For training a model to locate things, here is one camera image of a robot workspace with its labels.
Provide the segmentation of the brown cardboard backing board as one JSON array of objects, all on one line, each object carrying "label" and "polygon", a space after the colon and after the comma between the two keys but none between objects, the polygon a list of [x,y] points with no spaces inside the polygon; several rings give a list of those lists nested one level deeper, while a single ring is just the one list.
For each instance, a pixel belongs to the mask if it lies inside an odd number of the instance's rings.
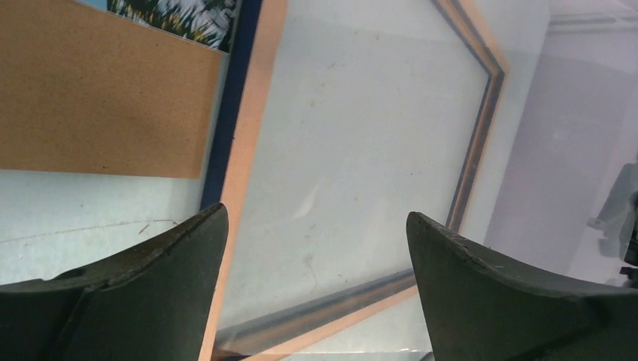
[{"label": "brown cardboard backing board", "polygon": [[225,55],[73,1],[1,3],[1,167],[200,176]]}]

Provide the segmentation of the landscape photo print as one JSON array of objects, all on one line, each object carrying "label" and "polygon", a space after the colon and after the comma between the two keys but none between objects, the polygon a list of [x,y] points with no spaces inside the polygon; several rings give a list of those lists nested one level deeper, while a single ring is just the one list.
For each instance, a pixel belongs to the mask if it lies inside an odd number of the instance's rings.
[{"label": "landscape photo print", "polygon": [[236,0],[101,0],[84,3],[224,53],[231,48],[239,11]]}]

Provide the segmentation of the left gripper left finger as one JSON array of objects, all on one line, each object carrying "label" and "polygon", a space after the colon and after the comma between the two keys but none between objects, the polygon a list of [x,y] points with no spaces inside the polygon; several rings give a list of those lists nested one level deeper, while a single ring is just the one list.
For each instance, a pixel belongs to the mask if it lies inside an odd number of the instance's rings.
[{"label": "left gripper left finger", "polygon": [[229,230],[212,205],[50,280],[1,288],[3,360],[196,360]]}]

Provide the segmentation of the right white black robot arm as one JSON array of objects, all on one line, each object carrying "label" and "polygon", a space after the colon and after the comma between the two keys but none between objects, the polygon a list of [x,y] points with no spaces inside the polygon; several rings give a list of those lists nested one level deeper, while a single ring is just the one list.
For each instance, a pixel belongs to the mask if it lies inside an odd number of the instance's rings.
[{"label": "right white black robot arm", "polygon": [[637,288],[637,162],[621,168],[596,217],[586,226],[602,232],[597,239],[601,256],[621,260],[624,287]]}]

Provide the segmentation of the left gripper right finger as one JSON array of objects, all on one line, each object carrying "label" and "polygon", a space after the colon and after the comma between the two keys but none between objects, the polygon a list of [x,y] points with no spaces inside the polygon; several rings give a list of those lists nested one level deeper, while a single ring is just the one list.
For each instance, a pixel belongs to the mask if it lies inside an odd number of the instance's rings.
[{"label": "left gripper right finger", "polygon": [[413,211],[406,235],[437,360],[635,360],[637,291],[555,274]]}]

